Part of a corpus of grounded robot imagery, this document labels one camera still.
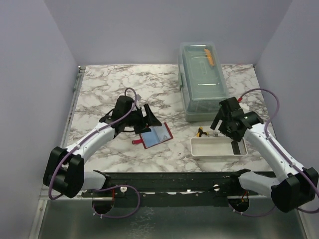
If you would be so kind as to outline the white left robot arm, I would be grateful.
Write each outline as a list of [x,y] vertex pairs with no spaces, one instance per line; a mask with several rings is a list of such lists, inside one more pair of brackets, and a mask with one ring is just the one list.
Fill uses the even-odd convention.
[[98,196],[110,193],[110,177],[99,170],[85,171],[88,159],[103,145],[132,127],[135,134],[149,132],[152,126],[161,126],[149,105],[143,108],[120,110],[114,108],[98,124],[76,143],[66,147],[55,147],[49,156],[43,176],[43,184],[48,186],[51,200],[58,199],[52,192],[60,196],[75,197],[80,191],[93,190]]

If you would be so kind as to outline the red leather card holder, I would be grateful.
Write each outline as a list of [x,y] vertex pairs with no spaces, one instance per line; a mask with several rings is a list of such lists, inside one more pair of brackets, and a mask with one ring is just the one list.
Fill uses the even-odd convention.
[[140,139],[133,140],[132,144],[142,144],[144,149],[148,149],[173,139],[173,135],[166,122],[162,123],[162,126],[150,127],[150,130],[149,132],[141,133]]

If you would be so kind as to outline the white plastic tray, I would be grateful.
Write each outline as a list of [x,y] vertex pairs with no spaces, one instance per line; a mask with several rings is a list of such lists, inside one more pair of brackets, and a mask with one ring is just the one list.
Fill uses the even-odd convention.
[[238,142],[241,153],[234,154],[231,142],[227,137],[194,137],[190,139],[191,155],[195,158],[242,157],[248,150],[245,140]]

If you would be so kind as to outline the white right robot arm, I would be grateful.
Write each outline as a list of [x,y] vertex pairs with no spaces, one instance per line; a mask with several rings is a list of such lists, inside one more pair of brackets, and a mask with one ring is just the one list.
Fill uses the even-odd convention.
[[249,141],[273,170],[275,177],[267,177],[243,169],[229,183],[235,195],[253,191],[272,200],[282,212],[300,209],[319,195],[319,174],[314,168],[305,168],[278,143],[257,113],[245,113],[241,108],[220,109],[211,129],[218,129],[234,141]]

